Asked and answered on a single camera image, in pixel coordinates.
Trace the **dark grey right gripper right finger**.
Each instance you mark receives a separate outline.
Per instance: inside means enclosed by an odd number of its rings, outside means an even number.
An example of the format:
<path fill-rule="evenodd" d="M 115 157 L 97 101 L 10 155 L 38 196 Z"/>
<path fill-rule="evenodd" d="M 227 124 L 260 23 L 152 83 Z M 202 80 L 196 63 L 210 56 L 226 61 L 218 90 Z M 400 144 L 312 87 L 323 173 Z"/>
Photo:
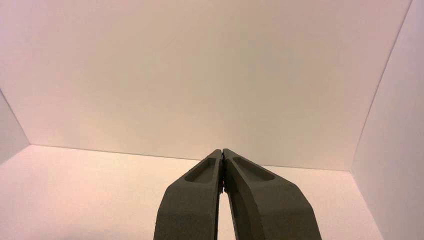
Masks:
<path fill-rule="evenodd" d="M 225 148 L 224 190 L 238 240 L 320 240 L 314 210 L 300 188 Z"/>

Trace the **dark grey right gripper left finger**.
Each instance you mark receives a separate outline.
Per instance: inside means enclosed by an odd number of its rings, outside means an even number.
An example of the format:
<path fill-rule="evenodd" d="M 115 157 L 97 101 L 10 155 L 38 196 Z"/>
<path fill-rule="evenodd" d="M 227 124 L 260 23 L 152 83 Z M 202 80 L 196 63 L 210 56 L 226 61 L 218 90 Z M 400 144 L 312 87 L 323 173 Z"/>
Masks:
<path fill-rule="evenodd" d="M 153 238 L 216 240 L 222 192 L 222 151 L 216 149 L 167 187 L 158 208 Z"/>

